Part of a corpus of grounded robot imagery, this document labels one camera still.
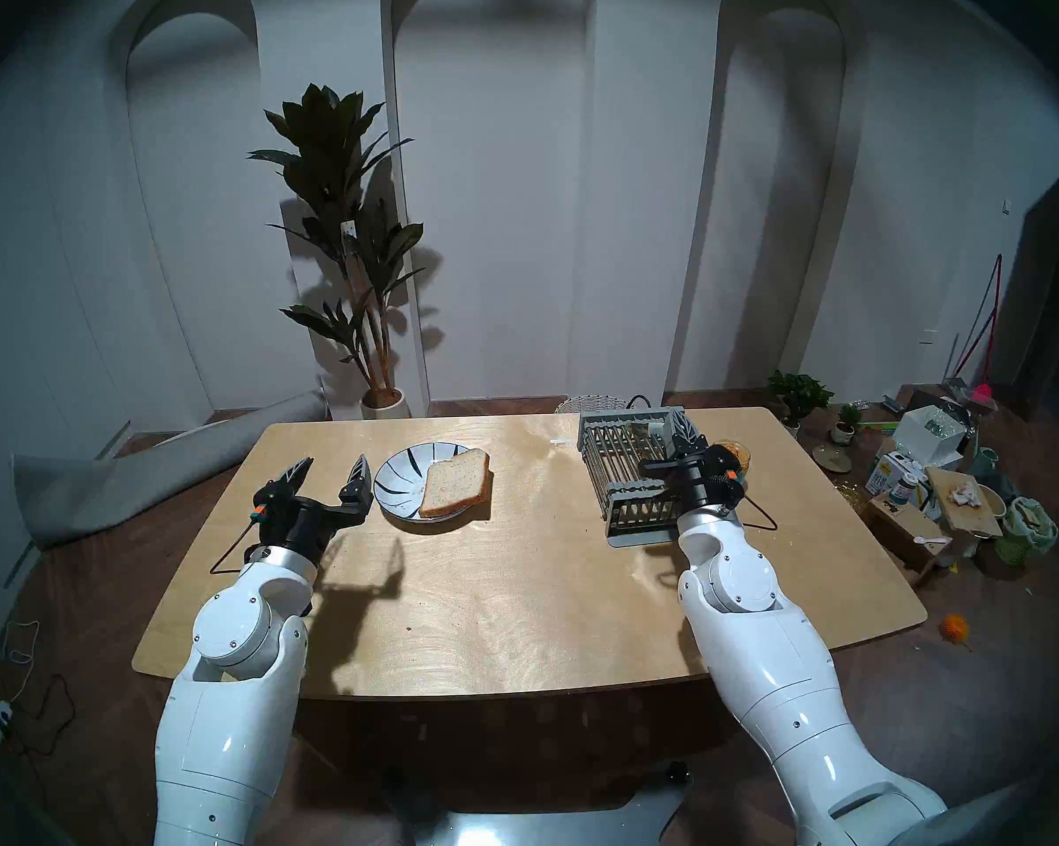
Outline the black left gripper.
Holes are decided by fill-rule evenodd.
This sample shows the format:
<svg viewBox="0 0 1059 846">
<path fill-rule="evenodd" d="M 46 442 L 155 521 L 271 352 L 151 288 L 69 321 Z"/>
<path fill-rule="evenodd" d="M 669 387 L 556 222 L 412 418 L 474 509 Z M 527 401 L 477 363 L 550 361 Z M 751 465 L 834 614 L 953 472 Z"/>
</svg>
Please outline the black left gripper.
<svg viewBox="0 0 1059 846">
<path fill-rule="evenodd" d="M 364 453 L 352 465 L 337 505 L 298 494 L 313 463 L 310 456 L 298 461 L 253 494 L 253 521 L 258 525 L 259 542 L 252 546 L 251 555 L 264 548 L 289 550 L 311 565 L 321 565 L 333 536 L 355 527 L 356 516 L 367 516 L 374 496 Z"/>
</svg>

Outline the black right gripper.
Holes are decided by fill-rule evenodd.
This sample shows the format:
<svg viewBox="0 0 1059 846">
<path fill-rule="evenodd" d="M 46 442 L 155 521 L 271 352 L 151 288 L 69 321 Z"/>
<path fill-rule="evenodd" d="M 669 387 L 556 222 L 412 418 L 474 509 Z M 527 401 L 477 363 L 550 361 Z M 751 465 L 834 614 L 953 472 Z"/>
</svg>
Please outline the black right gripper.
<svg viewBox="0 0 1059 846">
<path fill-rule="evenodd" d="M 746 499 L 738 456 L 725 445 L 708 445 L 703 449 L 703 434 L 684 409 L 674 409 L 669 422 L 672 428 L 669 453 L 682 456 L 646 461 L 641 465 L 641 473 L 663 482 L 680 516 L 705 506 L 714 506 L 721 516 L 735 510 Z"/>
</svg>

